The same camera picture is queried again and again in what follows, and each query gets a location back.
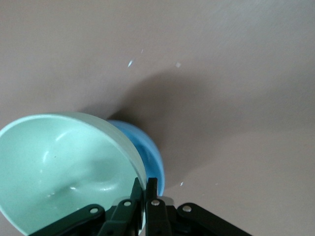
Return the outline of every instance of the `plastic bowl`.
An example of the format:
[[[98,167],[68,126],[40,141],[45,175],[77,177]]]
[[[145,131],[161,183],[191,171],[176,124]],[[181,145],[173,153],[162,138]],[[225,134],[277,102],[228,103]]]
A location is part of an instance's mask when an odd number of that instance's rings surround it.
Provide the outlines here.
[[[40,114],[0,131],[0,210],[25,235],[89,204],[109,209],[136,177],[145,189],[138,151],[100,118]]]

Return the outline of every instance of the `white speck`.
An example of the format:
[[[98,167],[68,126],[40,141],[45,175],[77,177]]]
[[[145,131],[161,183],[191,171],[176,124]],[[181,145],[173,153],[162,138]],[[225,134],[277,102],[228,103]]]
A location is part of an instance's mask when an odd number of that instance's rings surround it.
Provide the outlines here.
[[[131,66],[131,64],[133,63],[133,61],[131,60],[128,64],[128,68]]]

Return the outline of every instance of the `mint green bowl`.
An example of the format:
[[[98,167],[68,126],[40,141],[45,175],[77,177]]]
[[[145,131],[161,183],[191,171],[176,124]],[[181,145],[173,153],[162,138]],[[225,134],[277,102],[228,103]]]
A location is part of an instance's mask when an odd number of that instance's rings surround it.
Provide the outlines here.
[[[29,235],[89,204],[109,209],[146,173],[131,141],[83,113],[40,114],[0,131],[0,210]]]

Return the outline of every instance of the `beige surface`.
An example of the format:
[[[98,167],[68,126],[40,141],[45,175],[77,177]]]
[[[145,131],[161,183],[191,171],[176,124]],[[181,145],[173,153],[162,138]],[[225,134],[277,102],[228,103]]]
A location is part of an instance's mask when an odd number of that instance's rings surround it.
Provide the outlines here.
[[[176,205],[314,235],[313,0],[2,0],[0,128],[53,111],[147,131]]]

